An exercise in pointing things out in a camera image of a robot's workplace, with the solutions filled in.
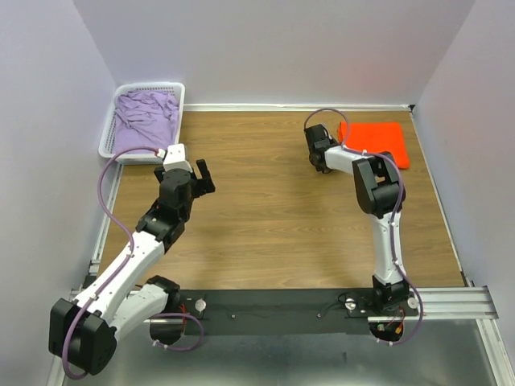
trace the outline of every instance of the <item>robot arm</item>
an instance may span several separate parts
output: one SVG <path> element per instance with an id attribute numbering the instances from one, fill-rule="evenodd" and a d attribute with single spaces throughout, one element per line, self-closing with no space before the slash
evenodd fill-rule
<path id="1" fill-rule="evenodd" d="M 61 357 L 67 348 L 68 362 L 92 375 L 107 365 L 119 339 L 165 306 L 178 301 L 178 286 L 162 277 L 147 281 L 133 297 L 127 298 L 127 294 L 182 235 L 193 200 L 215 191 L 205 161 L 196 162 L 201 174 L 201 178 L 197 178 L 184 145 L 169 146 L 167 150 L 160 150 L 159 155 L 163 166 L 154 171 L 159 181 L 159 197 L 138 221 L 132 235 L 133 253 L 127 244 L 103 274 L 73 302 L 60 299 L 51 309 L 50 352 Z M 66 347 L 66 334 L 80 312 L 82 316 Z"/>
<path id="2" fill-rule="evenodd" d="M 395 170 L 382 158 L 364 156 L 342 148 L 323 125 L 308 127 L 304 133 L 310 152 L 310 162 L 317 171 L 329 173 L 332 170 L 340 170 L 354 176 L 357 201 L 372 222 L 376 257 L 373 274 L 376 308 L 383 311 L 404 302 L 410 295 L 410 287 L 399 272 L 405 272 L 399 233 L 400 208 L 393 217 L 393 235 L 389 226 L 399 194 L 399 181 Z M 392 158 L 390 153 L 384 155 Z M 392 254 L 392 240 L 396 259 Z"/>

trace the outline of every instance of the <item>cable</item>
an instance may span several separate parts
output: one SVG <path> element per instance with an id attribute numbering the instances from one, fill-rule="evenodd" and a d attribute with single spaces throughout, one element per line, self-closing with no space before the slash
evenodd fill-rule
<path id="1" fill-rule="evenodd" d="M 345 114 L 343 114 L 341 111 L 339 111 L 337 109 L 326 108 L 326 109 L 315 110 L 313 113 L 309 114 L 309 116 L 306 118 L 306 120 L 304 122 L 304 129 L 306 129 L 307 121 L 311 117 L 313 117 L 315 114 L 317 114 L 317 113 L 319 113 L 321 111 L 333 111 L 335 113 L 338 113 L 339 115 L 341 115 L 344 118 L 345 123 L 347 123 L 347 133 L 345 134 L 344 140 L 340 144 L 343 151 L 348 151 L 349 153 L 352 153 L 352 154 L 359 154 L 359 155 L 363 154 L 364 156 L 382 158 L 385 161 L 387 161 L 393 167 L 393 169 L 395 170 L 395 173 L 397 174 L 397 177 L 398 177 L 398 181 L 399 181 L 399 194 L 398 194 L 398 197 L 397 197 L 397 201 L 395 202 L 395 206 L 393 207 L 392 215 L 390 216 L 389 222 L 388 222 L 388 224 L 390 226 L 389 242 L 390 242 L 390 248 L 391 248 L 391 251 L 392 251 L 392 262 L 393 262 L 393 265 L 395 266 L 395 269 L 401 275 L 402 279 L 405 280 L 406 283 L 408 283 L 408 286 L 413 290 L 415 296 L 417 297 L 418 304 L 420 305 L 420 312 L 418 314 L 417 324 L 415 325 L 414 329 L 410 332 L 410 334 L 407 337 L 405 337 L 404 339 L 399 340 L 397 342 L 390 342 L 390 341 L 378 339 L 378 342 L 383 342 L 383 343 L 387 343 L 387 344 L 392 345 L 392 346 L 397 346 L 398 344 L 402 344 L 402 343 L 405 343 L 405 342 L 409 341 L 411 338 L 413 338 L 417 334 L 418 330 L 420 329 L 420 326 L 422 325 L 422 320 L 424 318 L 424 305 L 423 305 L 423 302 L 422 302 L 422 296 L 418 292 L 417 287 L 414 286 L 413 282 L 404 273 L 404 270 L 401 269 L 401 267 L 400 267 L 400 265 L 398 263 L 398 259 L 397 259 L 397 252 L 395 251 L 395 233 L 393 231 L 394 227 L 395 227 L 395 221 L 394 220 L 395 220 L 395 215 L 397 214 L 399 208 L 401 207 L 402 197 L 404 196 L 404 181 L 402 179 L 401 171 L 399 170 L 399 168 L 397 167 L 395 162 L 392 161 L 390 158 L 386 157 L 384 154 L 368 153 L 366 150 L 364 150 L 364 151 L 357 151 L 357 150 L 349 149 L 348 147 L 346 147 L 345 143 L 347 142 L 348 136 L 351 133 L 351 126 L 350 126 L 350 122 L 347 119 L 347 117 L 345 116 Z"/>
<path id="2" fill-rule="evenodd" d="M 202 326 L 202 323 L 200 322 L 200 320 L 195 318 L 193 315 L 172 312 L 172 313 L 166 313 L 166 314 L 157 314 L 157 315 L 154 315 L 152 318 L 187 318 L 187 319 L 190 319 L 193 322 L 195 322 L 196 325 L 200 328 L 200 336 L 197 339 L 197 341 L 194 344 L 192 344 L 191 346 L 173 347 L 173 346 L 168 346 L 167 344 L 163 344 L 163 343 L 159 342 L 158 340 L 154 341 L 155 346 L 160 346 L 160 347 L 164 348 L 165 350 L 169 350 L 169 351 L 191 351 L 194 348 L 197 348 L 200 345 L 200 343 L 202 342 L 202 340 L 204 339 L 204 326 Z"/>
<path id="3" fill-rule="evenodd" d="M 130 257 L 132 256 L 134 252 L 134 238 L 132 237 L 132 233 L 130 230 L 118 220 L 113 213 L 109 211 L 107 206 L 105 205 L 104 198 L 102 197 L 102 182 L 104 181 L 105 173 L 107 173 L 107 170 L 113 163 L 117 160 L 118 157 L 120 157 L 122 154 L 128 153 L 133 150 L 149 150 L 154 153 L 156 153 L 158 150 L 149 147 L 149 146 L 138 146 L 138 147 L 131 147 L 129 149 L 125 149 L 117 154 L 115 154 L 104 166 L 104 169 L 100 173 L 100 177 L 98 178 L 98 184 L 97 184 L 97 195 L 98 195 L 98 201 L 100 202 L 100 206 L 102 210 L 105 212 L 105 214 L 116 224 L 118 225 L 123 232 L 127 234 L 129 237 L 129 249 L 130 253 L 126 256 L 126 258 L 122 261 L 122 263 L 113 271 L 111 276 L 109 276 L 101 285 L 99 285 L 98 289 L 95 291 L 94 295 L 95 298 L 97 298 L 101 292 L 105 289 L 105 287 L 122 271 L 123 267 L 127 265 L 127 263 L 130 260 Z M 72 320 L 72 323 L 70 324 L 70 327 L 68 328 L 68 331 L 66 332 L 66 336 L 64 338 L 64 344 L 63 344 L 63 353 L 62 353 L 62 359 L 63 359 L 63 369 L 64 373 L 68 376 L 68 378 L 71 378 L 73 380 L 81 380 L 85 378 L 88 373 L 83 372 L 82 374 L 75 374 L 70 369 L 70 363 L 68 362 L 68 353 L 70 350 L 70 343 L 72 341 L 73 332 L 75 331 L 77 324 L 79 323 L 82 316 L 85 314 L 85 312 L 88 310 L 88 308 L 92 305 L 93 301 L 95 299 L 90 298 L 83 306 L 80 308 L 79 312 L 77 313 L 76 317 Z"/>

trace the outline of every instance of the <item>gray floor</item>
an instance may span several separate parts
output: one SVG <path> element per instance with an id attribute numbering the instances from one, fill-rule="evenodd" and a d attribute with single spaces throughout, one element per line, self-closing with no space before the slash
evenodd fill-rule
<path id="1" fill-rule="evenodd" d="M 495 381 L 476 322 L 468 320 L 424 322 L 415 338 L 398 347 L 363 335 L 218 336 L 186 353 L 152 347 L 144 324 L 119 344 L 101 374 L 80 384 L 487 386 Z"/>

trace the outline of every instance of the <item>red cloth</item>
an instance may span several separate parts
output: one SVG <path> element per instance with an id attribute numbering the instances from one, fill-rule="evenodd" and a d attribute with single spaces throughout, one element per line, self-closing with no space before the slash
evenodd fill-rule
<path id="1" fill-rule="evenodd" d="M 338 139 L 343 141 L 347 124 L 340 123 Z M 354 150 L 367 150 L 370 153 L 389 151 L 400 169 L 410 167 L 410 159 L 404 145 L 402 127 L 398 122 L 352 123 L 351 135 L 345 145 Z"/>

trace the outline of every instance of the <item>crumpled fabric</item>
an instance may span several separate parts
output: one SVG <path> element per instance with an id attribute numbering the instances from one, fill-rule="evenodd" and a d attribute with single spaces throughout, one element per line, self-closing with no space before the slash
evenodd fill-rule
<path id="1" fill-rule="evenodd" d="M 129 91 L 114 105 L 114 153 L 129 147 L 151 146 L 166 149 L 177 132 L 179 102 L 165 91 Z M 130 153 L 148 153 L 135 150 Z"/>

